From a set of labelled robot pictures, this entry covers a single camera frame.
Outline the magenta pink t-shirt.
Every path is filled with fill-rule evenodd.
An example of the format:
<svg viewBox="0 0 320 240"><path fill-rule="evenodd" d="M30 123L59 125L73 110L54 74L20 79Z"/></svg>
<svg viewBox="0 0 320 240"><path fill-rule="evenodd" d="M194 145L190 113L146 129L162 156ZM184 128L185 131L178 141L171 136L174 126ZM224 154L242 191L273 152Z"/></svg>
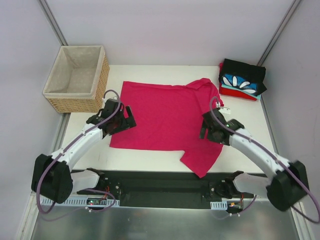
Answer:
<svg viewBox="0 0 320 240"><path fill-rule="evenodd" d="M116 133L110 146L119 149L184 151L181 162L203 178L223 146L200 138L203 114L209 111L217 87L208 78L187 85L125 81L120 99L130 106L136 126Z"/></svg>

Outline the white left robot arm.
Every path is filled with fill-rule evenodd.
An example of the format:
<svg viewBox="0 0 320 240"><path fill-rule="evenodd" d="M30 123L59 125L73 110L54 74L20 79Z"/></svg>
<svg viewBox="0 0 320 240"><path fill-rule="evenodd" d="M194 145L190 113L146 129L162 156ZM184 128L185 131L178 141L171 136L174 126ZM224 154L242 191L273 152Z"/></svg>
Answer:
<svg viewBox="0 0 320 240"><path fill-rule="evenodd" d="M36 158L31 189L38 197L46 197L56 204L62 204L71 194L79 191L102 194L107 187L105 173L94 168L73 172L73 168L89 149L106 136L136 125L130 106L115 99L106 100L104 107L87 119L78 136L67 146Z"/></svg>

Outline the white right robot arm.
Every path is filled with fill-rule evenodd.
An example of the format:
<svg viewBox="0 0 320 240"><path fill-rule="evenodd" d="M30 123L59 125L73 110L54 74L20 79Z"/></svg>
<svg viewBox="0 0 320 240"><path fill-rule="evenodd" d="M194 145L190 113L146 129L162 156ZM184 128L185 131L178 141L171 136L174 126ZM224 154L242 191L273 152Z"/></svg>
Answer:
<svg viewBox="0 0 320 240"><path fill-rule="evenodd" d="M236 119L226 121L217 110L202 115L200 138L230 146L249 158L264 173L264 177L236 171L215 186L214 192L231 199L241 193L268 198L279 211L285 212L308 194L309 183L304 164L268 150L256 141Z"/></svg>

